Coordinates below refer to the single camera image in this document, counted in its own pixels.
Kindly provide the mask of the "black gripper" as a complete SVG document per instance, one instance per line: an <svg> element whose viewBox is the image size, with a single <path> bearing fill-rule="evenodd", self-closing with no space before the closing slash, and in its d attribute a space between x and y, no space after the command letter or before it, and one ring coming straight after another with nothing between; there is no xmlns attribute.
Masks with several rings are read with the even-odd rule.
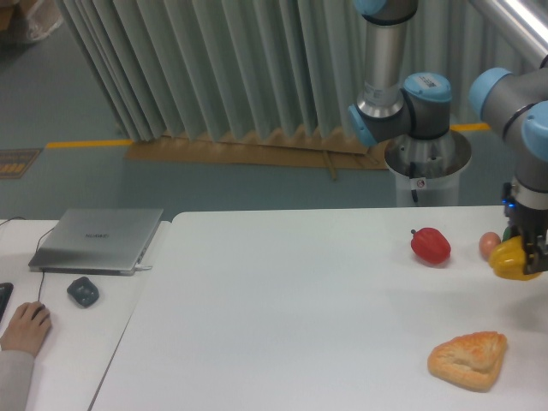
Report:
<svg viewBox="0 0 548 411"><path fill-rule="evenodd" d="M533 191L520 182L505 182L502 203L509 226L523 240L524 274L547 271L547 192Z"/></svg>

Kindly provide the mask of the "grey sleeved forearm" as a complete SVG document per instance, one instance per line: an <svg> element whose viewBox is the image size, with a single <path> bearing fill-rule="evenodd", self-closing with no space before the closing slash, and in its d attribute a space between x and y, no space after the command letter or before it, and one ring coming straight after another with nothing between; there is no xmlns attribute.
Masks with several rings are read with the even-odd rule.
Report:
<svg viewBox="0 0 548 411"><path fill-rule="evenodd" d="M1 409L25 410L31 388L34 357L26 352L1 352Z"/></svg>

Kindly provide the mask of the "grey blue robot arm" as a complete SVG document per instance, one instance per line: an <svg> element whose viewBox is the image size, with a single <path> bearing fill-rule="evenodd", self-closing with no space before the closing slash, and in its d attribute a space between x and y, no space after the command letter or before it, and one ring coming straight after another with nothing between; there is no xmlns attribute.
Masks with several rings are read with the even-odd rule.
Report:
<svg viewBox="0 0 548 411"><path fill-rule="evenodd" d="M358 1L367 23L363 92L348 109L357 139L365 146L402 138L414 153L398 169L410 178L457 157L450 134L449 81L440 74L399 77L408 21L415 1ZM514 151L514 177L503 186L502 202L511 237L532 276L547 268L547 13L531 1L477 1L474 7L494 24L533 66L528 74L491 68L471 85L476 115ZM429 148L446 150L441 162L426 159Z"/></svg>

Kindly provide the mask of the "person's hand on mouse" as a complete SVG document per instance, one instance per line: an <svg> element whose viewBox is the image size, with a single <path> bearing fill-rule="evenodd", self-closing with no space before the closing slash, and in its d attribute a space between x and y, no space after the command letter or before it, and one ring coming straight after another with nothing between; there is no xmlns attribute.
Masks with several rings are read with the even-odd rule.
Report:
<svg viewBox="0 0 548 411"><path fill-rule="evenodd" d="M1 350L16 350L37 357L51 330L50 316L42 323L32 320L40 301L26 302L16 308L15 313L1 336Z"/></svg>

